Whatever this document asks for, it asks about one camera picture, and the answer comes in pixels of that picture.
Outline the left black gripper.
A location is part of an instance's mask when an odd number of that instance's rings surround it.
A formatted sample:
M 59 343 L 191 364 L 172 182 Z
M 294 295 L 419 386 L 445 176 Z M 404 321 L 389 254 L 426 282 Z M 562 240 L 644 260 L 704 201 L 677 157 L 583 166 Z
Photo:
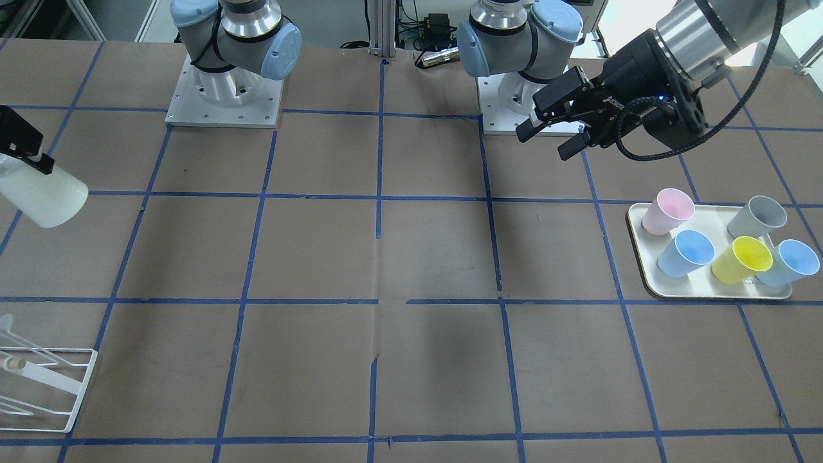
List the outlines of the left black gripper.
M 516 129 L 521 143 L 554 123 L 585 124 L 558 147 L 562 161 L 591 147 L 609 147 L 638 127 L 671 150 L 696 143 L 707 129 L 696 89 L 677 73 L 654 29 L 606 59 L 591 81 L 582 68 L 572 67 L 532 101 L 529 118 Z

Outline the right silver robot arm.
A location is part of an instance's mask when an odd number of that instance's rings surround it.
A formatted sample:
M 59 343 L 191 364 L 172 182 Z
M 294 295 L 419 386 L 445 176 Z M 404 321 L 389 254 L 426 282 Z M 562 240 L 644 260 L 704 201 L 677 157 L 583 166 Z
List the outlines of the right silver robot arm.
M 302 35 L 277 1 L 174 1 L 170 14 L 188 53 L 167 122 L 273 127 L 282 81 Z

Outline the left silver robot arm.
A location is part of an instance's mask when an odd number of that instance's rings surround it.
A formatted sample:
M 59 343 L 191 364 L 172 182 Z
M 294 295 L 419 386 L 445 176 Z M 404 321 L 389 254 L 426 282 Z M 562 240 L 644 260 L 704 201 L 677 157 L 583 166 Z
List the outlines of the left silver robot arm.
M 739 102 L 709 128 L 699 93 L 731 73 L 728 58 L 769 38 L 743 102 L 752 97 L 782 26 L 818 8 L 818 1 L 678 1 L 656 26 L 629 41 L 588 78 L 568 59 L 582 32 L 578 10 L 565 1 L 477 1 L 457 29 L 457 46 L 472 77 L 509 74 L 538 86 L 521 99 L 525 143 L 559 122 L 584 128 L 558 149 L 568 160 L 588 147 L 617 146 L 635 161 L 695 149 L 743 108 Z

